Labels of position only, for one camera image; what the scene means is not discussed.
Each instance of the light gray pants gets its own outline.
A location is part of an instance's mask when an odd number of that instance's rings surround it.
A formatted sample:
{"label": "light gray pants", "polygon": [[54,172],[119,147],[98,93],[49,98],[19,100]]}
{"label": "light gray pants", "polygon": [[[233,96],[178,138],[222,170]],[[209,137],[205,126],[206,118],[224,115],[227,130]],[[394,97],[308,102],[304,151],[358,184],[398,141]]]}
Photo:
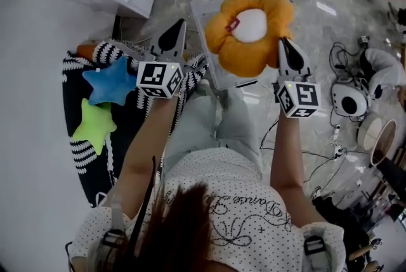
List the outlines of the light gray pants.
{"label": "light gray pants", "polygon": [[235,88],[219,94],[223,116],[218,127],[218,99],[208,85],[200,83],[187,101],[166,145],[162,168],[164,176],[188,153],[216,147],[235,150],[258,165],[260,172],[263,171],[259,140],[246,103]]}

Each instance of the dark hair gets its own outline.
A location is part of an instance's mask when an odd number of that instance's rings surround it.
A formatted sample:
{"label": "dark hair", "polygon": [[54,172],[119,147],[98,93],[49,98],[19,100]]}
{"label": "dark hair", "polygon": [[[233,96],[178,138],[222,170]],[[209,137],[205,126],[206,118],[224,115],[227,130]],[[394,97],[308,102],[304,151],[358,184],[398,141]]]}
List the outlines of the dark hair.
{"label": "dark hair", "polygon": [[209,207],[213,196],[205,196],[207,185],[196,184],[178,190],[168,200],[160,188],[152,208],[140,251],[134,248],[123,234],[116,241],[114,257],[99,252],[95,271],[204,271],[210,256],[211,225]]}

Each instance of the white plush center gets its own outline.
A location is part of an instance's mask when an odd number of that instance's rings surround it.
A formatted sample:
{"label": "white plush center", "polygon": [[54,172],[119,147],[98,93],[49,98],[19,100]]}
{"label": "white plush center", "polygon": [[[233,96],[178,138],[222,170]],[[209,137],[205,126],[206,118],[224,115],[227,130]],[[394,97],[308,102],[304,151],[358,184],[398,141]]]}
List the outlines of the white plush center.
{"label": "white plush center", "polygon": [[266,35],[266,14],[263,10],[246,10],[237,15],[240,23],[231,34],[240,42],[250,43]]}

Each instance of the green star plush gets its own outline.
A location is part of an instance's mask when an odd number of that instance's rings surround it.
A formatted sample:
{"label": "green star plush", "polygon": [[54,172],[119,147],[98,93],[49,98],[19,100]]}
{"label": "green star plush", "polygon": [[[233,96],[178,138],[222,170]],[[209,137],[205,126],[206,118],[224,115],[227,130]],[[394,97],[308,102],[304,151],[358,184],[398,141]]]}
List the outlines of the green star plush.
{"label": "green star plush", "polygon": [[82,99],[82,122],[77,127],[72,139],[77,141],[88,140],[95,149],[96,154],[100,155],[106,135],[117,129],[113,122],[111,108],[111,103],[96,106],[89,105],[87,99]]}

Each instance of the clear plastic container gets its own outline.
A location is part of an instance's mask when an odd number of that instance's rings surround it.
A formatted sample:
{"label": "clear plastic container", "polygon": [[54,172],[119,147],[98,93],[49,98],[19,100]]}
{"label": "clear plastic container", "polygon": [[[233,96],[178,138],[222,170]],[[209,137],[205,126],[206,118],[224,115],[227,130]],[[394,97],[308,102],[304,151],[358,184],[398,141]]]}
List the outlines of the clear plastic container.
{"label": "clear plastic container", "polygon": [[224,0],[192,0],[190,6],[192,8],[193,17],[195,18],[197,30],[199,31],[200,40],[204,51],[206,52],[209,70],[213,77],[216,89],[222,90],[233,86],[245,86],[253,84],[257,78],[241,78],[227,72],[218,62],[218,56],[214,55],[207,48],[205,27],[210,19],[220,12],[221,3]]}

